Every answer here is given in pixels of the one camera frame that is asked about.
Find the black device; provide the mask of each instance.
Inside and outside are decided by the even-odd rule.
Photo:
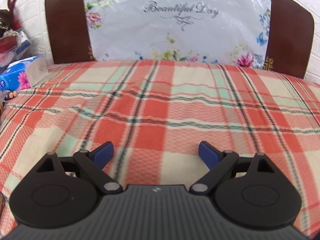
[[[301,198],[267,155],[239,157],[202,141],[199,156],[210,170],[187,191],[184,185],[123,190],[102,171],[113,157],[111,142],[72,157],[46,154],[11,194],[18,226],[4,239],[307,239],[292,226]]]

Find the ribbed gray surface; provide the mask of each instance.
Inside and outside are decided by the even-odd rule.
[[[293,227],[275,231],[241,228],[224,219],[203,196],[182,185],[129,186],[103,197],[84,220],[59,229],[18,226],[5,240],[306,240]]]

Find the red plaid fabric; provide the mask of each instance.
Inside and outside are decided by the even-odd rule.
[[[70,156],[112,141],[104,168],[122,185],[185,184],[207,173],[206,140],[241,156],[265,152],[296,187],[295,226],[320,228],[320,86],[279,73],[186,62],[54,65],[6,103],[0,190],[8,199],[46,153]],[[1,234],[15,226],[6,204]]]

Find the logo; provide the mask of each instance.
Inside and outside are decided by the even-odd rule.
[[[155,187],[152,189],[152,191],[158,193],[161,191],[161,189],[159,187]]]
[[[214,19],[219,11],[216,9],[211,9],[209,8],[209,6],[207,4],[205,4],[204,2],[198,2],[198,3],[194,3],[192,5],[188,5],[188,3],[184,3],[184,4],[176,4],[175,6],[164,6],[161,7],[158,5],[157,2],[155,1],[151,1],[149,3],[146,4],[146,6],[144,7],[144,12],[148,13],[148,12],[165,12],[165,13],[176,13],[177,15],[173,15],[173,16],[169,16],[169,17],[163,17],[161,16],[163,19],[172,19],[174,18],[177,21],[178,25],[181,25],[181,30],[184,32],[184,27],[187,25],[193,25],[193,20],[202,20],[202,18],[196,18],[190,15],[186,15],[186,16],[181,16],[181,14],[183,12],[186,13],[194,13],[194,15],[199,16],[202,14],[207,14],[209,15],[212,19]]]

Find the decorative item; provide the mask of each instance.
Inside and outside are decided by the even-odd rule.
[[[273,58],[269,58],[268,56],[266,56],[266,60],[264,61],[264,64],[263,64],[263,69],[264,70],[273,69]]]
[[[95,59],[94,56],[93,56],[93,52],[92,52],[91,45],[89,45],[88,50],[89,50],[89,51],[88,51],[88,54],[89,54],[89,56],[90,56],[90,60],[95,61],[96,59]]]
[[[8,10],[0,10],[0,37],[7,30],[18,30],[21,28],[21,23],[14,13],[14,8],[17,0],[8,0]]]

